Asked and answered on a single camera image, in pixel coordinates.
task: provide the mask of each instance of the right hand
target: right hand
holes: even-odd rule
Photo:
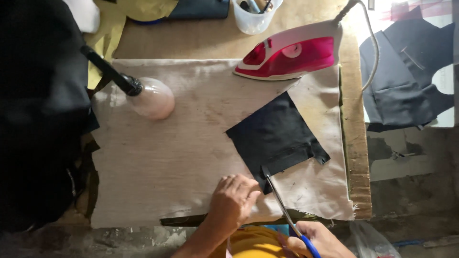
[[[333,233],[320,222],[298,221],[297,229],[315,246],[322,258],[356,258]],[[297,237],[289,237],[287,247],[308,258],[312,258],[304,242]]]

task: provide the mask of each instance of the white cord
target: white cord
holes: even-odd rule
[[[378,68],[378,63],[379,63],[378,41],[376,40],[375,34],[373,33],[373,30],[371,28],[370,18],[368,17],[368,12],[367,12],[367,7],[361,0],[349,0],[349,2],[346,4],[343,10],[341,10],[341,12],[335,17],[334,22],[338,24],[346,16],[346,14],[351,10],[351,8],[354,7],[356,4],[361,4],[364,9],[365,20],[368,25],[368,30],[370,31],[371,42],[373,43],[373,47],[375,48],[375,63],[373,64],[373,69],[371,70],[370,77],[368,78],[367,83],[365,83],[365,85],[362,88],[362,92],[363,92],[364,90],[368,88],[368,86],[373,81],[373,77],[375,76],[376,69]]]
[[[376,69],[378,68],[378,63],[379,63],[379,46],[378,46],[378,41],[376,40],[375,34],[373,33],[373,30],[371,29],[371,23],[370,23],[370,18],[368,17],[367,7],[361,0],[358,0],[358,3],[364,9],[365,20],[368,25],[368,30],[370,31],[371,42],[373,43],[373,47],[375,48],[375,63],[373,64],[373,69],[371,70],[370,77],[368,78],[367,83],[365,83],[365,85],[362,88],[362,92],[363,92],[371,84],[371,82],[373,81],[373,77],[375,77]]]

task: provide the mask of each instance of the hand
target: hand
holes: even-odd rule
[[[253,189],[257,185],[257,181],[241,174],[223,177],[213,192],[205,222],[226,236],[233,234],[248,219],[261,194]]]
[[[297,228],[311,240],[322,258],[356,258],[322,223],[298,221]],[[287,247],[298,254],[312,258],[311,252],[299,238],[289,237]]]

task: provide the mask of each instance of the scissors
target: scissors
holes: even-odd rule
[[[274,184],[271,181],[271,178],[269,178],[270,174],[269,174],[268,168],[265,167],[265,166],[261,166],[261,170],[262,170],[262,173],[265,176],[266,180],[268,181],[269,186],[271,186],[271,188],[273,189],[274,197],[276,198],[276,201],[279,204],[280,209],[282,210],[282,213],[284,214],[285,218],[287,219],[287,223],[289,224],[289,226],[293,229],[293,231],[298,236],[298,238],[301,239],[304,242],[306,247],[309,249],[309,251],[313,255],[313,258],[321,258],[319,252],[317,251],[315,246],[312,244],[312,242],[306,236],[301,234],[300,231],[293,224],[293,221],[291,220],[290,215],[288,214],[287,209],[285,208],[285,205],[282,202],[282,199],[280,198],[280,195],[279,195],[278,191],[274,187]]]

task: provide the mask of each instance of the plastic bag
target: plastic bag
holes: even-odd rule
[[[359,258],[402,258],[394,246],[365,221],[351,221],[349,228]]]

